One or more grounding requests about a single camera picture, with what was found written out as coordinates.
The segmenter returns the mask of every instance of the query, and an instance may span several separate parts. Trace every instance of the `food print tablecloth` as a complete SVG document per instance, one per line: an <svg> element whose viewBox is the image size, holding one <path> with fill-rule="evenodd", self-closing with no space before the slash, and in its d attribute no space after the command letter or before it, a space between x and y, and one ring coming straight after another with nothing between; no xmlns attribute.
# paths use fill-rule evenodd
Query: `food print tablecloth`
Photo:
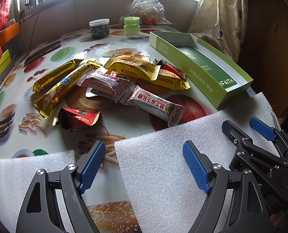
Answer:
<svg viewBox="0 0 288 233"><path fill-rule="evenodd" d="M86 98L86 89L76 86L40 125L46 131L20 131L18 125L28 113L37 113L33 104L46 92L32 92L33 83L45 72L73 58L91 59L105 64L113 54L136 53L149 55L154 59L165 59L148 44L151 31L175 31L169 26L141 27L140 37L130 39L124 36L123 27L110 27L110 35L100 40L89 40L88 29L65 34L36 46L30 53L18 59L14 69L0 89L0 130L7 126L6 134L0 131L0 158L36 156L46 153L75 150L76 156L86 153L95 139L102 139L108 148L114 141L140 136L167 127L166 123L147 112L131 106L115 104L107 98L94 96ZM62 46L24 67L25 59L39 49L60 40ZM210 115L217 110L202 92L189 81L191 88L172 91L138 81L148 91L185 107L181 123ZM61 108L99 110L101 115L89 131L69 132L52 126L53 118ZM92 188L83 195L88 210L101 232L141 232L123 183L118 165L104 162Z"/></svg>

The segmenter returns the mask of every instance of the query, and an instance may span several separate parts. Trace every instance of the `white foam sheet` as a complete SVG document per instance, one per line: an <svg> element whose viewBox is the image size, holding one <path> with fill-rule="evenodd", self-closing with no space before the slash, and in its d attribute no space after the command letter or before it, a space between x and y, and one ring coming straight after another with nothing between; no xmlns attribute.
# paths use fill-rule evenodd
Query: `white foam sheet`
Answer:
<svg viewBox="0 0 288 233"><path fill-rule="evenodd" d="M182 154L183 143L193 141L213 163L229 169L235 146L222 132L230 120L254 144L278 156L273 144L249 126L257 117L274 127L271 106L262 93L226 110L191 122L115 142L123 180L143 233L187 233L194 223L206 195L196 182ZM215 232L223 229L232 190L227 191Z"/></svg>
<svg viewBox="0 0 288 233"><path fill-rule="evenodd" d="M36 171L40 168L47 172L58 171L75 162L74 151L0 159L0 221L10 233L16 232L21 205ZM65 229L74 232L62 192L57 192L57 201Z"/></svg>

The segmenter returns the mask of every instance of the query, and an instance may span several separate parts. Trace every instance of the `glass jar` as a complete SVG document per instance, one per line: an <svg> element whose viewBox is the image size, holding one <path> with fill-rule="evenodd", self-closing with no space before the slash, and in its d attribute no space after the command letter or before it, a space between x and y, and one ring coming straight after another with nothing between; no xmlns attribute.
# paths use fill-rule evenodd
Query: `glass jar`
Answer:
<svg viewBox="0 0 288 233"><path fill-rule="evenodd" d="M104 38L109 35L109 19L98 19L89 23L92 38Z"/></svg>
<svg viewBox="0 0 288 233"><path fill-rule="evenodd" d="M126 17L124 19L125 25L123 30L126 37L139 37L140 34L140 18L139 17Z"/></svg>

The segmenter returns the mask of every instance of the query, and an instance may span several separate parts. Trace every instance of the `wooden cabinet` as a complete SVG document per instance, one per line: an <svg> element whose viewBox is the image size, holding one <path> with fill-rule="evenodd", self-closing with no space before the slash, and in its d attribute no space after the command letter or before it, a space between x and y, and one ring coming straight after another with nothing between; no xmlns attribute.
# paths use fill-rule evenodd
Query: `wooden cabinet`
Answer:
<svg viewBox="0 0 288 233"><path fill-rule="evenodd" d="M246 35L238 64L254 79L277 116L288 108L288 6L284 0L248 0Z"/></svg>

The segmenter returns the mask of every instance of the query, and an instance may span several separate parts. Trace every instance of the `black phone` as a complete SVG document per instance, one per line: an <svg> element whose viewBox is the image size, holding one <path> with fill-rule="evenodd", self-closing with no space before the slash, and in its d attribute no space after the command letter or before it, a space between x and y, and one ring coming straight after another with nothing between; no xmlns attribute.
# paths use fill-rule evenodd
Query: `black phone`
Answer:
<svg viewBox="0 0 288 233"><path fill-rule="evenodd" d="M35 52L34 54L32 54L31 56L29 56L26 61L24 62L24 67L26 67L28 64L32 63L33 61L37 60L38 58L40 58L41 56L55 50L58 49L59 47L61 47L61 41L56 41L51 45L46 46L43 49L40 49L39 51Z"/></svg>

